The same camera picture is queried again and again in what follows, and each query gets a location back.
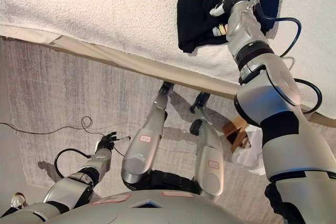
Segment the black cable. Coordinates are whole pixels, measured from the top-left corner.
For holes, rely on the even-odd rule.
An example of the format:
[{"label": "black cable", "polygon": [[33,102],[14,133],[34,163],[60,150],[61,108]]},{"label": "black cable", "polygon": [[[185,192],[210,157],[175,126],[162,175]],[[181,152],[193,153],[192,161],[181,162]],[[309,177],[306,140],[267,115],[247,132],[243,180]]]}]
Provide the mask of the black cable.
[{"label": "black cable", "polygon": [[298,31],[295,35],[295,38],[294,40],[292,41],[292,43],[290,44],[290,46],[286,49],[285,52],[282,53],[282,55],[280,55],[280,58],[282,58],[283,56],[285,56],[291,49],[292,47],[295,45],[296,41],[298,40],[299,36],[300,36],[300,33],[301,33],[301,30],[302,30],[302,25],[301,25],[301,22],[296,19],[296,18],[273,18],[273,17],[269,17],[269,16],[266,16],[263,12],[263,9],[261,7],[261,4],[260,3],[257,3],[255,5],[255,8],[256,8],[256,11],[257,13],[259,14],[260,18],[263,19],[263,20],[269,20],[269,21],[274,21],[274,22],[280,22],[280,21],[292,21],[294,22],[295,24],[297,24],[298,26]]},{"label": "black cable", "polygon": [[[87,126],[85,126],[85,124],[84,124],[85,118],[88,118],[90,120],[90,123]],[[0,122],[0,124],[6,125],[8,127],[11,127],[13,130],[15,130],[17,132],[26,133],[26,134],[32,134],[32,135],[48,135],[48,134],[53,134],[53,133],[55,133],[57,131],[65,129],[65,128],[70,128],[70,129],[75,129],[75,130],[85,130],[87,133],[90,133],[90,134],[100,134],[100,135],[104,136],[104,134],[99,133],[99,132],[89,132],[89,131],[87,131],[87,129],[92,126],[92,123],[93,123],[92,118],[86,115],[86,116],[83,116],[82,119],[81,119],[81,125],[82,125],[82,127],[63,126],[61,128],[58,128],[57,130],[54,130],[54,131],[51,131],[51,132],[31,132],[31,131],[19,130],[18,128],[16,128],[14,125],[12,125],[10,123],[2,123],[2,122]]]},{"label": "black cable", "polygon": [[321,92],[321,90],[317,86],[315,86],[313,83],[311,83],[309,81],[301,80],[301,79],[297,79],[297,78],[294,78],[294,81],[302,83],[302,84],[305,84],[305,85],[311,87],[315,91],[315,93],[317,94],[317,103],[316,103],[316,105],[311,110],[304,112],[304,114],[310,114],[310,113],[316,111],[321,106],[321,104],[322,104],[322,92]]},{"label": "black cable", "polygon": [[62,173],[59,171],[59,169],[58,169],[57,161],[58,161],[59,156],[60,156],[62,153],[64,153],[64,152],[68,152],[68,151],[77,152],[77,153],[81,154],[82,156],[84,156],[84,157],[86,157],[86,158],[90,158],[90,157],[91,157],[91,155],[87,155],[87,154],[85,154],[85,153],[83,153],[83,152],[81,152],[81,151],[79,151],[79,150],[77,150],[77,149],[73,149],[73,148],[67,148],[67,149],[64,149],[63,151],[60,151],[60,152],[56,155],[55,160],[54,160],[54,167],[55,167],[56,173],[58,174],[58,176],[59,176],[60,178],[64,178],[64,176],[63,176],[63,174],[62,174]]},{"label": "black cable", "polygon": [[119,152],[119,151],[117,150],[117,148],[116,148],[116,147],[114,147],[113,149],[114,149],[116,152],[118,152],[118,153],[119,153],[119,155],[121,155],[121,156],[125,157],[125,155],[124,155],[124,154],[122,154],[121,152]]},{"label": "black cable", "polygon": [[[88,118],[90,120],[90,123],[89,123],[89,125],[87,127],[84,127],[84,119],[85,118]],[[89,132],[87,130],[87,128],[91,127],[91,125],[93,123],[93,120],[92,120],[91,117],[89,117],[89,116],[83,116],[82,119],[80,120],[80,123],[81,123],[81,125],[83,127],[83,130],[85,130],[87,133],[90,133],[90,134],[99,134],[99,135],[105,136],[103,133],[100,133],[100,132]]]}]

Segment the sticker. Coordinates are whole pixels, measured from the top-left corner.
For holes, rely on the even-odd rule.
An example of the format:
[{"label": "sticker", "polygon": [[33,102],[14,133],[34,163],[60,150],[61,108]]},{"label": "sticker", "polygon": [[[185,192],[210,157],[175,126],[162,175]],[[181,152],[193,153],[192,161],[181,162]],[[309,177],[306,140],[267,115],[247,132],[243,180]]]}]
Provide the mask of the sticker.
[{"label": "sticker", "polygon": [[162,191],[162,195],[167,197],[194,198],[194,195],[192,193],[188,193],[186,191]]},{"label": "sticker", "polygon": [[208,167],[214,168],[214,169],[219,169],[219,162],[209,160],[208,161]]},{"label": "sticker", "polygon": [[93,205],[96,204],[104,204],[104,203],[118,203],[118,202],[123,202],[125,200],[127,200],[131,195],[130,194],[122,194],[122,195],[113,195],[113,196],[109,196],[103,199],[100,199],[94,203],[92,203]]},{"label": "sticker", "polygon": [[151,139],[152,138],[150,136],[146,136],[146,135],[140,136],[140,141],[143,141],[143,142],[146,142],[146,143],[150,143]]}]

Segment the white paper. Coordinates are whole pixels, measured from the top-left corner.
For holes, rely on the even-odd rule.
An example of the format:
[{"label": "white paper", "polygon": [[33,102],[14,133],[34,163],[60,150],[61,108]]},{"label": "white paper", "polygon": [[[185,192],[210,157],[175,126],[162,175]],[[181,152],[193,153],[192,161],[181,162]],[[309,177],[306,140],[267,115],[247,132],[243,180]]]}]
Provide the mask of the white paper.
[{"label": "white paper", "polygon": [[236,148],[232,162],[246,168],[249,172],[264,175],[265,166],[262,155],[263,132],[260,128],[249,125],[245,129],[251,148]]}]

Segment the white towel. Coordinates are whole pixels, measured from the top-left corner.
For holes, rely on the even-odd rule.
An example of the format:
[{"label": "white towel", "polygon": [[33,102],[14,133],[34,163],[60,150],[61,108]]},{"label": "white towel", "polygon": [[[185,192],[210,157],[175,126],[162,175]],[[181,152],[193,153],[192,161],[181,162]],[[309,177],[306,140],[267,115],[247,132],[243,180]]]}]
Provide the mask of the white towel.
[{"label": "white towel", "polygon": [[[336,24],[334,0],[282,0],[280,16],[294,16],[303,25],[288,54],[296,78],[323,92],[319,112],[336,118]],[[177,0],[0,0],[0,25],[44,30],[150,58],[168,65],[237,83],[238,70],[227,46],[204,46],[192,54],[177,46]],[[280,24],[270,44],[278,54],[290,44],[295,24]],[[285,59],[291,65],[291,59]],[[306,105],[316,97],[302,92]]]}]

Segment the mattress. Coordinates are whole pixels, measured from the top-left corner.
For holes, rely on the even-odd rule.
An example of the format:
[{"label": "mattress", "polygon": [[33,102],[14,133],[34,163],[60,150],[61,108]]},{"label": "mattress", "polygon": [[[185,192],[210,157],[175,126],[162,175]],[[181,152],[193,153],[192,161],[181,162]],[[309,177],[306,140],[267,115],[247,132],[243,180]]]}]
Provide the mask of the mattress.
[{"label": "mattress", "polygon": [[[284,58],[295,78],[316,84],[323,104],[312,120],[336,125],[336,45],[333,0],[281,0],[279,16],[294,16],[301,37]],[[232,98],[239,72],[226,45],[185,54],[177,46],[177,0],[0,0],[0,35],[67,50],[131,71]],[[296,33],[281,23],[268,34],[282,53]],[[314,92],[301,87],[303,104]]]}]

